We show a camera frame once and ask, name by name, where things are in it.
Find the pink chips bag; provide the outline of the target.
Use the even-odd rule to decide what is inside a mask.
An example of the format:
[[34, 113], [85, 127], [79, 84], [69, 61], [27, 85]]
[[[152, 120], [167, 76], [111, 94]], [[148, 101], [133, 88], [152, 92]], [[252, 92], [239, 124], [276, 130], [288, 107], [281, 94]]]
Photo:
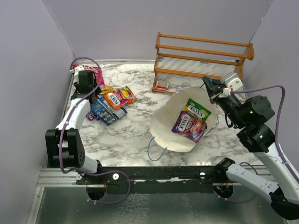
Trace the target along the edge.
[[[74, 64], [72, 65], [72, 68], [75, 68], [79, 66], [79, 64]], [[90, 71], [93, 71], [94, 72], [94, 77], [96, 78], [96, 82], [97, 83], [100, 83], [100, 86], [104, 86], [105, 85], [105, 82], [104, 82], [104, 79], [102, 77], [102, 72], [101, 72], [101, 69], [99, 67], [93, 67], [93, 66], [89, 66], [89, 65], [83, 65], [85, 70], [90, 70]]]

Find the yellow M&M's packet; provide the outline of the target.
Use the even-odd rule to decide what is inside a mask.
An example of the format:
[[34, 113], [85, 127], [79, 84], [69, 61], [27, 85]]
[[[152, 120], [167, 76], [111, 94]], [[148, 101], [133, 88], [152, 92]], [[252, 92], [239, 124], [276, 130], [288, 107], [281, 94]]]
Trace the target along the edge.
[[113, 90], [114, 90], [114, 88], [109, 85], [101, 86], [100, 87], [100, 95], [112, 92]]

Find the blue snack packet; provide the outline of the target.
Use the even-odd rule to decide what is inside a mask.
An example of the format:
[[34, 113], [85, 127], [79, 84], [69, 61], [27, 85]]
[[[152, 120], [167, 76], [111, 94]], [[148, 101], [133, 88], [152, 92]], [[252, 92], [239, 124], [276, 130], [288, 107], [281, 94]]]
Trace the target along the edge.
[[107, 126], [113, 124], [115, 121], [121, 119], [127, 114], [127, 111], [124, 108], [115, 110], [106, 101], [105, 97], [97, 97], [97, 100], [91, 107], [91, 111]]

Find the purple M&M's packet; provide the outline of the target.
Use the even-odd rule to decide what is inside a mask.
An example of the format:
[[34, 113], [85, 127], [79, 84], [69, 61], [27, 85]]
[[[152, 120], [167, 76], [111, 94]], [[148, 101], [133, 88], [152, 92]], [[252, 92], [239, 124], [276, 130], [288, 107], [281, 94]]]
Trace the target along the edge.
[[93, 121], [93, 120], [96, 120], [98, 121], [99, 120], [99, 117], [94, 114], [92, 111], [89, 111], [86, 116], [85, 116], [89, 121]]

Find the orange Fox's candy packet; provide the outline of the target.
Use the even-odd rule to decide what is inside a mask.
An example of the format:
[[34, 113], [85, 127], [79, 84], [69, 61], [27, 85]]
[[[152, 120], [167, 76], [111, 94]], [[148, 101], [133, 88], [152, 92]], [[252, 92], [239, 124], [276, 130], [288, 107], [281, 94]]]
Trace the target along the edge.
[[131, 89], [127, 86], [105, 93], [104, 97], [115, 110], [123, 108], [137, 100]]

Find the purple Fox's berries packet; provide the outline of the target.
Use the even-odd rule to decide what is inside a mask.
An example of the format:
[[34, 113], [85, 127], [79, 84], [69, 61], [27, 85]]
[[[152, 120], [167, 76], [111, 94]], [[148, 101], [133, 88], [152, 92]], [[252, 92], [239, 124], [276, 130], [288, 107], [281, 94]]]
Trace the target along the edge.
[[181, 111], [171, 131], [198, 143], [206, 129], [207, 124], [205, 121], [189, 112]]

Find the blue checkered paper bag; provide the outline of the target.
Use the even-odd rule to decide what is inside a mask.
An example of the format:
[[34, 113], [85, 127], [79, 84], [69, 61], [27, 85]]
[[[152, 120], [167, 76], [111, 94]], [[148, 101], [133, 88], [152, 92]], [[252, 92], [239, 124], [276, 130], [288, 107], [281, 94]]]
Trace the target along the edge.
[[153, 141], [164, 151], [190, 152], [218, 123], [216, 106], [204, 88], [182, 88], [151, 116], [147, 152]]

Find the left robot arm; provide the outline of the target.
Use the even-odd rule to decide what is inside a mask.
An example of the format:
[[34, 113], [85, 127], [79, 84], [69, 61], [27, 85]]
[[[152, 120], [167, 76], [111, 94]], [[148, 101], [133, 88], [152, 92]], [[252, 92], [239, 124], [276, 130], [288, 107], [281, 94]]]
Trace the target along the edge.
[[55, 129], [45, 133], [48, 163], [65, 174], [73, 170], [87, 173], [87, 179], [98, 184], [103, 180], [101, 163], [86, 156], [79, 131], [100, 88], [91, 70], [79, 71], [75, 77], [78, 81], [69, 110]]

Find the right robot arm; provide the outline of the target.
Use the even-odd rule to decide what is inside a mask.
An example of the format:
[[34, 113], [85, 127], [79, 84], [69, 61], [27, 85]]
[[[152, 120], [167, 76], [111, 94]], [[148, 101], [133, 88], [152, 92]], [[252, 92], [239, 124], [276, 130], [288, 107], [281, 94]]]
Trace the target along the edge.
[[263, 197], [282, 218], [297, 220], [299, 173], [285, 156], [278, 142], [278, 131], [273, 132], [266, 125], [273, 116], [279, 119], [281, 111], [274, 112], [268, 98], [260, 95], [241, 103], [235, 96], [241, 90], [231, 88], [225, 81], [206, 76], [202, 81], [210, 102], [223, 110], [233, 128], [240, 129], [237, 134], [239, 141], [266, 166], [274, 181], [247, 171], [229, 158], [224, 158], [215, 166], [215, 179], [219, 182], [238, 182]]

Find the small clear plastic cup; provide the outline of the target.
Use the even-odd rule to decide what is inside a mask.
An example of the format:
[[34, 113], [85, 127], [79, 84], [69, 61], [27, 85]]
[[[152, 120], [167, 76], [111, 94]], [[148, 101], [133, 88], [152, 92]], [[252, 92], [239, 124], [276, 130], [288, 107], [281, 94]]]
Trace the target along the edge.
[[190, 87], [191, 85], [188, 83], [188, 82], [184, 82], [184, 83], [182, 83], [181, 84], [181, 87], [182, 88], [188, 88], [188, 87]]

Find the green snack packet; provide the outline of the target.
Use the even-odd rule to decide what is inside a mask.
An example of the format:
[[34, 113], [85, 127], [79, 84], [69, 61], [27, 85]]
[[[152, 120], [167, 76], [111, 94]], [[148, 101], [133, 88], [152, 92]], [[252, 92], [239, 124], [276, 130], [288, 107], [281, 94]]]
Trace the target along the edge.
[[207, 118], [211, 115], [211, 112], [208, 109], [191, 98], [188, 99], [184, 111], [191, 113], [192, 115], [196, 116], [199, 119], [202, 119], [203, 121], [206, 121]]

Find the wooden rack shelf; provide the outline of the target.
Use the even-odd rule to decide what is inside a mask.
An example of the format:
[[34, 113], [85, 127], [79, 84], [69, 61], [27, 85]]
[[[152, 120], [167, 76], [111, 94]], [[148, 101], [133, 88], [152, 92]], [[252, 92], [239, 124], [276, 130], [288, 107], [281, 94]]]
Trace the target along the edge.
[[[162, 43], [162, 39], [180, 40], [203, 44], [201, 48], [183, 47]], [[204, 76], [220, 80], [233, 71], [243, 79], [245, 60], [253, 60], [255, 56], [252, 43], [227, 42], [201, 39], [179, 35], [158, 33], [155, 43], [157, 50], [154, 63], [153, 92], [172, 93], [169, 90], [155, 90], [154, 86], [163, 86], [158, 74], [171, 74], [186, 77], [202, 78]]]

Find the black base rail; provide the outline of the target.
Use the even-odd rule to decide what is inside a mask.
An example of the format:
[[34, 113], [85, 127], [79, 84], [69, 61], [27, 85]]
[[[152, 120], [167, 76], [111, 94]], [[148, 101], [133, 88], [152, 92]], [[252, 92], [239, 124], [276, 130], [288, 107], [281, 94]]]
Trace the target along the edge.
[[128, 181], [123, 174], [114, 180], [117, 171], [125, 173], [131, 183], [130, 193], [213, 193], [213, 186], [228, 181], [222, 171], [215, 166], [164, 166], [164, 167], [103, 167], [102, 172], [110, 172], [104, 177], [84, 175], [76, 181], [78, 185], [91, 188], [105, 187], [108, 194], [126, 194]]

